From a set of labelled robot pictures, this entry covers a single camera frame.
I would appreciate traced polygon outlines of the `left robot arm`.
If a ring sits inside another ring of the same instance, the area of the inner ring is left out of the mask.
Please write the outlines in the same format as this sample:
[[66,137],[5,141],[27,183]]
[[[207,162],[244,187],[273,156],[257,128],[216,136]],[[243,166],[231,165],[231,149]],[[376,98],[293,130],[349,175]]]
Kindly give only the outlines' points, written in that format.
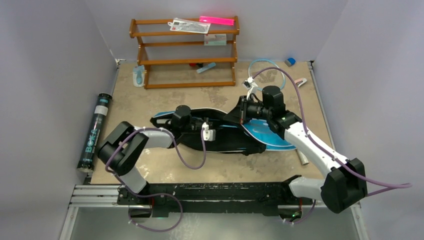
[[216,130],[208,118],[196,118],[187,105],[178,106],[173,112],[165,112],[168,120],[160,127],[135,127],[127,121],[118,124],[97,149],[97,157],[105,170],[113,174],[130,193],[138,205],[149,199],[149,184],[136,168],[136,162],[144,149],[178,147],[178,138],[184,134],[199,133],[202,150],[206,142],[214,141]]

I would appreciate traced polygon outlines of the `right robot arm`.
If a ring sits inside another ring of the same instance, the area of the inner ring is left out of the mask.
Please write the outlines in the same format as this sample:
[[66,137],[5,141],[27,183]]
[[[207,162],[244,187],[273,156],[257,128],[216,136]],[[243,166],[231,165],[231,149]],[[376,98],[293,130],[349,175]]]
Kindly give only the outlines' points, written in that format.
[[324,177],[294,178],[280,191],[284,202],[292,204],[299,198],[318,200],[338,214],[368,195],[364,164],[337,153],[314,135],[304,120],[286,109],[279,87],[263,88],[260,102],[240,96],[236,106],[224,116],[225,121],[241,125],[252,119],[265,120],[273,133],[299,149]]

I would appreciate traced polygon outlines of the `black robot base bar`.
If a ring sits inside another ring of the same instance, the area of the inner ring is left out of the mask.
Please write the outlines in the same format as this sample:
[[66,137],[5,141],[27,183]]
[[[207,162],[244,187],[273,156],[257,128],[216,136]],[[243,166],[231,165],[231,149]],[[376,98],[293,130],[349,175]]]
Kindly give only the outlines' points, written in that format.
[[139,196],[119,188],[117,204],[146,205],[155,218],[170,213],[262,214],[266,217],[300,218],[301,206],[310,198],[295,197],[289,181],[149,183]]

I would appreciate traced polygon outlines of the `blue badminton racket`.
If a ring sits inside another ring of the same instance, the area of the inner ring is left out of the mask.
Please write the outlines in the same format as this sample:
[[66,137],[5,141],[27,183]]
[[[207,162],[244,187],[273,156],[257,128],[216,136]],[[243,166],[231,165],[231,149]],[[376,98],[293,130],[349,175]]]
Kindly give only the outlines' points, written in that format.
[[[253,78],[262,69],[269,67],[278,68],[279,66],[269,59],[256,59],[249,64],[248,75]],[[254,80],[258,85],[258,91],[262,91],[266,86],[278,86],[282,91],[286,84],[286,75],[279,70],[270,69],[260,73]]]

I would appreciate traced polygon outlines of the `black shuttlecock tube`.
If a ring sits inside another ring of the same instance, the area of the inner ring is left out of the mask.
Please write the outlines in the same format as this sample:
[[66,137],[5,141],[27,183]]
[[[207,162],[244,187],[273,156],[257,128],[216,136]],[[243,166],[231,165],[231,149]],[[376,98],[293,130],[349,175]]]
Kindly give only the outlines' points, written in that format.
[[94,171],[94,157],[97,142],[103,131],[103,125],[108,115],[113,97],[108,93],[100,93],[97,97],[96,106],[90,121],[89,129],[78,161],[76,169],[83,173]]

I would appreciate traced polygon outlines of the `blue racket bag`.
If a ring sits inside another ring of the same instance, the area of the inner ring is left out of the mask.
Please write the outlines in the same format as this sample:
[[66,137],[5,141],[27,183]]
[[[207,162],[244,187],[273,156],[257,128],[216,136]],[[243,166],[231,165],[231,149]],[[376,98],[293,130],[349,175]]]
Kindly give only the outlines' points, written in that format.
[[[200,107],[191,109],[192,118],[208,118],[212,122],[212,129],[216,130],[214,141],[206,141],[205,149],[211,153],[243,154],[245,156],[260,154],[265,151],[291,151],[297,148],[273,133],[265,120],[252,119],[240,125],[225,121],[227,113],[223,110]],[[200,132],[182,133],[173,132],[178,144],[202,151]]]

